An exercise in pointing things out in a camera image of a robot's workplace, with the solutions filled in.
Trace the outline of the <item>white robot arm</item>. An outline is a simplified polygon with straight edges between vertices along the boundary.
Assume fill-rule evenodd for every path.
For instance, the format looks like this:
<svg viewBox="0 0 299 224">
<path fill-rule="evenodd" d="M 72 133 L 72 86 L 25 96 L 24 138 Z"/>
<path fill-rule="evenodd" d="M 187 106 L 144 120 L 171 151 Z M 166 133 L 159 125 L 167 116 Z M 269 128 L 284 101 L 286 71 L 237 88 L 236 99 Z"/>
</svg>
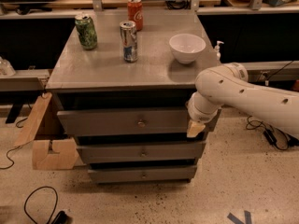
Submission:
<svg viewBox="0 0 299 224">
<path fill-rule="evenodd" d="M 248 83 L 240 63 L 227 63 L 201 71 L 196 92 L 188 102 L 190 118 L 210 122 L 222 105 L 229 105 L 299 138 L 299 93 Z"/>
</svg>

